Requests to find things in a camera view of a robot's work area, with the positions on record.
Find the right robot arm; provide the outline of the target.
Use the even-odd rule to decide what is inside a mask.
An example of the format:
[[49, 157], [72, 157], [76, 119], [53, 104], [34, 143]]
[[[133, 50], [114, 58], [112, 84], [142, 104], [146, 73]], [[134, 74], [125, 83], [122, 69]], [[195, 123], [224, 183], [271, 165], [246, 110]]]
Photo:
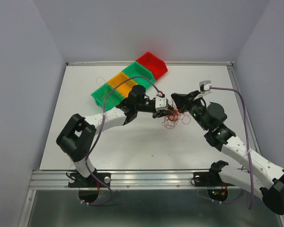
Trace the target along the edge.
[[243, 142], [224, 121], [227, 114], [224, 108], [211, 102], [207, 105], [202, 93], [171, 94], [177, 109], [188, 112], [207, 133], [204, 135], [208, 144], [221, 153], [240, 163], [249, 172], [236, 171], [223, 166], [208, 173], [213, 184], [230, 183], [259, 197], [274, 213], [284, 214], [284, 168], [270, 162]]

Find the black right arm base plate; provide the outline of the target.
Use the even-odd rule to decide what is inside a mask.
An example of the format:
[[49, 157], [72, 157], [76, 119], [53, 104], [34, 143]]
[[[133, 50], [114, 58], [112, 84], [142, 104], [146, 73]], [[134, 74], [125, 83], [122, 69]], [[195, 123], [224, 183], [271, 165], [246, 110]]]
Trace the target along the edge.
[[218, 173], [210, 171], [194, 172], [190, 182], [196, 187], [218, 187], [225, 183]]

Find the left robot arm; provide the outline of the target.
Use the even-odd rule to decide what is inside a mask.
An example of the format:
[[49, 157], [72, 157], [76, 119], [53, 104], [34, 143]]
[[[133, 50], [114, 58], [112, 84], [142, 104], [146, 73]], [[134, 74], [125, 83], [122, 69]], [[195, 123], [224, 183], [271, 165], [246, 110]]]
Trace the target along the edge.
[[158, 93], [149, 99], [146, 88], [135, 85], [128, 97], [105, 113], [86, 117], [77, 113], [68, 120], [56, 144], [74, 164], [81, 183], [92, 186], [96, 180], [97, 170], [88, 158], [94, 137], [107, 129], [132, 122], [139, 112], [152, 113], [153, 118], [160, 118], [173, 114], [173, 108], [163, 94]]

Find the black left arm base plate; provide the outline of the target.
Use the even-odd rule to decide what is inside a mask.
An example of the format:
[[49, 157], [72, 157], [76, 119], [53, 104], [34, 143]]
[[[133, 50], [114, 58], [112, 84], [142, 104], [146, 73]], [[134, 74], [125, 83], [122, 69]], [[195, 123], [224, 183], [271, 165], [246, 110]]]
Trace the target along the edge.
[[[96, 188], [97, 181], [89, 176], [88, 178], [84, 178], [78, 172], [66, 172], [66, 176], [69, 179], [68, 187], [69, 188]], [[104, 173], [96, 173], [96, 177], [104, 182], [105, 177], [111, 178], [111, 174], [108, 172]]]

